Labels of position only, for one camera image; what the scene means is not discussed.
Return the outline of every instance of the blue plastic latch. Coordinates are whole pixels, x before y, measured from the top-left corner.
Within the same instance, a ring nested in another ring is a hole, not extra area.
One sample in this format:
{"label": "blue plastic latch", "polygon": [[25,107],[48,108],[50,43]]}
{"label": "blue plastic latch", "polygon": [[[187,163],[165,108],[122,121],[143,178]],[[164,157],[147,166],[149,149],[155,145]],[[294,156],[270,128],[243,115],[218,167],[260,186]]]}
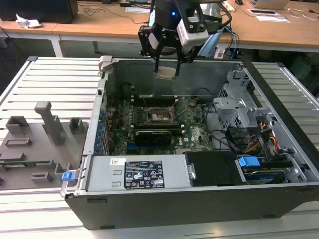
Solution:
{"label": "blue plastic latch", "polygon": [[260,162],[255,156],[242,156],[238,160],[241,167],[259,167]]}
{"label": "blue plastic latch", "polygon": [[62,182],[74,182],[75,172],[64,172],[62,174]]}

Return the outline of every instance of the table leg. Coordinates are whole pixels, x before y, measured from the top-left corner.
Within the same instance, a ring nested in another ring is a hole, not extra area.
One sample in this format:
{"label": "table leg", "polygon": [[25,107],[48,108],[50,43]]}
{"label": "table leg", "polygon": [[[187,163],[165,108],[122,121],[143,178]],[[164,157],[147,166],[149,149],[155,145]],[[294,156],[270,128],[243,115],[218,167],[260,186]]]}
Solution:
{"label": "table leg", "polygon": [[52,43],[55,56],[56,57],[63,57],[63,52],[62,52],[62,48],[60,45],[60,37],[53,35],[50,37],[50,41]]}
{"label": "table leg", "polygon": [[97,41],[93,41],[93,49],[95,53],[100,53],[99,45]]}

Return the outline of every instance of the motherboard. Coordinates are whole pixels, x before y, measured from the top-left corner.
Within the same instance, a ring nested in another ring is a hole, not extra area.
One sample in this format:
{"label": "motherboard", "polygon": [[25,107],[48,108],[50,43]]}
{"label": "motherboard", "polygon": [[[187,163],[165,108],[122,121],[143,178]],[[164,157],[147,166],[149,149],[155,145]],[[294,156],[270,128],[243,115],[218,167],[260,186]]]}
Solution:
{"label": "motherboard", "polygon": [[205,106],[192,97],[156,104],[144,100],[142,105],[129,100],[113,102],[106,122],[110,153],[156,155],[213,150],[205,126]]}

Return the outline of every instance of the robotic arm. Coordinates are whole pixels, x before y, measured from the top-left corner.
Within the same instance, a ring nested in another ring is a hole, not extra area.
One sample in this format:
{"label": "robotic arm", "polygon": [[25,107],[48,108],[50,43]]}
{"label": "robotic arm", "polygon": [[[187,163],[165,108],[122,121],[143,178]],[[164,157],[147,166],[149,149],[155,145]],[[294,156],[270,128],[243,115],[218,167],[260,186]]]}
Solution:
{"label": "robotic arm", "polygon": [[[175,76],[182,63],[191,63],[210,34],[230,23],[232,17],[222,5],[224,0],[152,0],[151,11],[156,5],[152,27],[141,26],[139,39],[141,55],[155,59],[154,72],[158,73],[160,56],[177,54]],[[216,3],[216,16],[204,15],[201,3]],[[223,9],[228,20],[222,23],[219,14]]]}

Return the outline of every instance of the computer case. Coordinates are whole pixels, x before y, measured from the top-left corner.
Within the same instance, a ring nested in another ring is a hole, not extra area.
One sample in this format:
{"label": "computer case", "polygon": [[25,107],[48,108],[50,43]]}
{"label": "computer case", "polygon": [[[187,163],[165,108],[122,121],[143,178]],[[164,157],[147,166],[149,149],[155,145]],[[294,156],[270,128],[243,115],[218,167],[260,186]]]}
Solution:
{"label": "computer case", "polygon": [[40,22],[71,23],[78,12],[76,0],[1,0],[0,18],[16,20],[15,14]]}

